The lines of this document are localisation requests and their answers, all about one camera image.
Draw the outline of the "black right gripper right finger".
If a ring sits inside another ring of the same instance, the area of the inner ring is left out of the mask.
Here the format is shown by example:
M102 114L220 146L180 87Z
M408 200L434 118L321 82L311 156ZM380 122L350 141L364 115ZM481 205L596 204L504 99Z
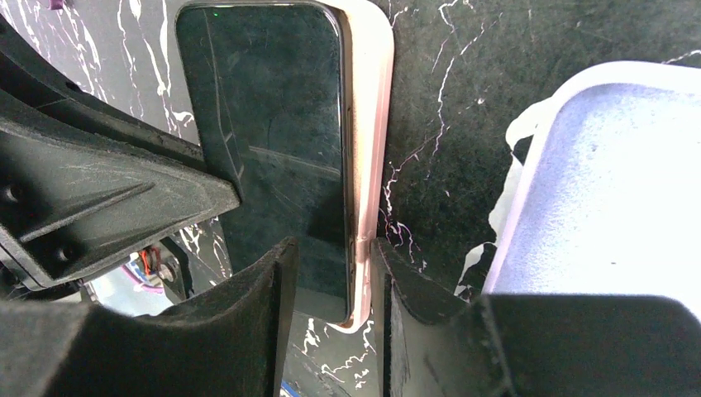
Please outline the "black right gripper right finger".
M651 296L480 295L370 248L382 396L697 396L700 324Z

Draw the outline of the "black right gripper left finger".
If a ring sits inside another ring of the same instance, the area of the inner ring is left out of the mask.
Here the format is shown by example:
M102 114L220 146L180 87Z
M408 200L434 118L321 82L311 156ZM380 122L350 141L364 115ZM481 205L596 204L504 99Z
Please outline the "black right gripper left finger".
M276 396L299 246L286 237L231 278L156 316L4 301L4 396Z

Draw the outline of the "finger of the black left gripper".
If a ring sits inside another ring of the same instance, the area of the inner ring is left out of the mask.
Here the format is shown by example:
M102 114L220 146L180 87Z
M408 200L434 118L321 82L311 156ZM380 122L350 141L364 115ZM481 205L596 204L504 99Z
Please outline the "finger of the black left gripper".
M1 23L1 263L27 289L236 208L200 149L83 92Z

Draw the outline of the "black screen smartphone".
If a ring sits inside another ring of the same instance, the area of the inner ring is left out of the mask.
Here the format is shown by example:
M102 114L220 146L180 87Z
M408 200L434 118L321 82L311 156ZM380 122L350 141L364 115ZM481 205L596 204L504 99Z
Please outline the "black screen smartphone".
M316 1L196 1L175 22L207 170L240 205L219 217L240 271L285 237L295 308L351 315L350 31Z

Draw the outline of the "pink phone case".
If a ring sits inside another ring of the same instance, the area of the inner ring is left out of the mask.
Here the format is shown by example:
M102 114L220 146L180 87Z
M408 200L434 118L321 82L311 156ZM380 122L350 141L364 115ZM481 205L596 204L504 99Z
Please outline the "pink phone case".
M395 45L389 20L376 4L324 4L341 12L350 32L353 275L349 318L331 326L352 334L370 315L370 248L377 235Z

